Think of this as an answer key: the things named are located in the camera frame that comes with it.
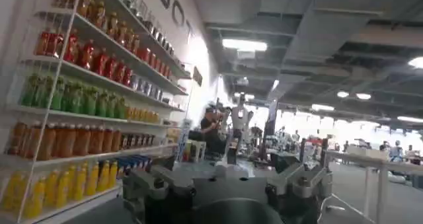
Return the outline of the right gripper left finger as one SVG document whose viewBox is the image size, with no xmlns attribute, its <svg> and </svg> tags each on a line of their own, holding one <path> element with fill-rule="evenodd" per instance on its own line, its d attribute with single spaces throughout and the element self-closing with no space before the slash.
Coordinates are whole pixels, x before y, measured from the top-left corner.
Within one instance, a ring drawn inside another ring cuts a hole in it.
<svg viewBox="0 0 423 224">
<path fill-rule="evenodd" d="M 192 200 L 196 189 L 192 177 L 179 175 L 163 166 L 153 165 L 149 171 L 131 170 L 122 179 L 124 207 L 132 214 L 145 213 L 145 201 L 163 201 L 169 194 Z"/>
</svg>

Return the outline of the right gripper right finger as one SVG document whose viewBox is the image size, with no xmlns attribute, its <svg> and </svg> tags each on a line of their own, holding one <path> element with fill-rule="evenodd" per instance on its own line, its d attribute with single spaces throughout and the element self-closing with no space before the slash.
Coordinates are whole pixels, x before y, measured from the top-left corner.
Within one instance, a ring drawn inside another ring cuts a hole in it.
<svg viewBox="0 0 423 224">
<path fill-rule="evenodd" d="M 332 195 L 332 171 L 315 166 L 306 170 L 302 163 L 294 163 L 280 173 L 269 172 L 265 192 L 271 206 L 281 206 L 282 197 L 289 194 L 300 200 L 316 198 L 318 206 Z"/>
</svg>

